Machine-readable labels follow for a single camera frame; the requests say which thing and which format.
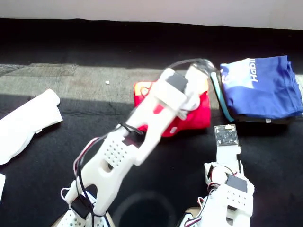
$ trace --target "blue cloth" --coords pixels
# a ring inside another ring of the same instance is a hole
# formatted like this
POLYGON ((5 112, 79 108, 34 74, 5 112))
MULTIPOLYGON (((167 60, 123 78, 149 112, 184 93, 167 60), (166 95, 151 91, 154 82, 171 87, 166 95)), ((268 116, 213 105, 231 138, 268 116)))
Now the blue cloth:
POLYGON ((234 114, 282 119, 303 112, 302 97, 287 56, 221 64, 226 104, 234 114))

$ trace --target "circuit board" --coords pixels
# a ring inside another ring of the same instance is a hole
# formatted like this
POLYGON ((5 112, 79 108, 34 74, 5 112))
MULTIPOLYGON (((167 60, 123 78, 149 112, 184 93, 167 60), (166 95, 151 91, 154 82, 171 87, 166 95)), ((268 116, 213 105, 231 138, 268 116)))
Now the circuit board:
POLYGON ((234 124, 214 126, 214 134, 217 146, 239 144, 236 125, 234 124))

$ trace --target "white wall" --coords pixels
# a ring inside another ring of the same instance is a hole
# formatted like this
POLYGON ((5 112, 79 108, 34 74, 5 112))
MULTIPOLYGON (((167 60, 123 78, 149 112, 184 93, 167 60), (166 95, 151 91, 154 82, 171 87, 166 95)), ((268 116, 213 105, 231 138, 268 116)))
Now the white wall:
POLYGON ((0 17, 303 30, 302 0, 0 0, 0 17))

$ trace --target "white plastic piece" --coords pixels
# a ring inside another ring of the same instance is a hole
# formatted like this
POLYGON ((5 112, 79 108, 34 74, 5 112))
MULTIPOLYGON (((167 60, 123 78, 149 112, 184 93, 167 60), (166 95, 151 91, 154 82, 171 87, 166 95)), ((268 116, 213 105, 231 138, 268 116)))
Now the white plastic piece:
POLYGON ((248 193, 244 193, 225 184, 219 186, 208 198, 202 213, 199 227, 220 226, 230 227, 227 218, 232 220, 233 227, 249 227, 253 209, 253 187, 248 181, 248 193), (228 209, 228 205, 237 208, 228 209))
MULTIPOLYGON (((143 144, 137 148, 124 144, 128 131, 119 127, 106 137, 96 155, 82 169, 84 187, 94 184, 97 189, 97 202, 94 212, 104 215, 115 199, 121 182, 132 165, 139 166, 159 143, 162 133, 174 120, 180 107, 188 100, 187 96, 175 89, 167 81, 160 79, 151 88, 149 95, 132 113, 126 124, 135 128, 147 124, 143 144), (154 113, 158 105, 163 106, 160 113, 154 113)), ((65 196, 68 204, 77 197, 76 183, 65 196)))
POLYGON ((5 184, 5 175, 0 174, 0 202, 1 202, 1 198, 2 198, 4 184, 5 184))
POLYGON ((207 184, 218 183, 220 186, 212 192, 207 200, 202 213, 199 227, 220 226, 220 227, 249 227, 250 217, 253 211, 254 185, 244 176, 243 165, 237 159, 241 153, 238 145, 226 145, 217 147, 217 161, 205 163, 205 181, 207 184), (226 184, 226 174, 232 174, 247 183, 247 192, 240 191, 226 184))
POLYGON ((185 74, 188 79, 188 84, 185 89, 185 95, 190 97, 181 107, 182 110, 192 111, 199 107, 200 97, 199 92, 207 79, 207 75, 191 65, 185 74))
MULTIPOLYGON (((79 217, 72 210, 68 210, 62 217, 61 221, 56 227, 90 227, 87 220, 79 217)), ((96 227, 110 227, 105 217, 101 217, 98 222, 95 223, 96 227)))
POLYGON ((48 89, 0 120, 0 165, 23 151, 35 133, 63 120, 59 103, 56 93, 48 89))

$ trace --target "black carpet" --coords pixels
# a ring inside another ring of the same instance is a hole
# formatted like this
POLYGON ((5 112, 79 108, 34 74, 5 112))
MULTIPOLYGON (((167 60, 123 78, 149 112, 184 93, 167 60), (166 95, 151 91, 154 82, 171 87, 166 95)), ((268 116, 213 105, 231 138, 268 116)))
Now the black carpet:
MULTIPOLYGON (((18 29, 3 36, 0 63, 41 61, 162 69, 191 57, 209 58, 218 65, 252 55, 288 54, 295 72, 303 71, 303 34, 296 31, 82 21, 2 20, 2 24, 18 25, 18 29), (58 27, 65 28, 65 33, 56 31, 58 27), (37 28, 46 34, 38 33, 37 28), (20 46, 24 47, 22 54, 18 54, 20 46), (137 48, 131 58, 122 51, 129 47, 137 48), (99 52, 100 58, 94 58, 93 53, 99 52), (108 54, 116 54, 116 61, 106 61, 108 54)), ((0 118, 29 99, 0 94, 0 118)), ((226 124, 216 109, 213 91, 211 102, 212 125, 226 124)), ((62 99, 59 109, 63 122, 34 136, 19 156, 0 166, 0 173, 7 177, 0 204, 1 226, 50 226, 67 209, 59 192, 73 180, 71 167, 75 157, 91 138, 125 120, 132 107, 62 99)), ((288 127, 241 123, 237 130, 245 175, 256 188, 251 226, 301 227, 303 122, 288 127)), ((215 161, 215 151, 212 127, 163 140, 123 181, 109 209, 116 226, 175 226, 187 208, 196 206, 197 196, 206 195, 203 163, 215 161)))

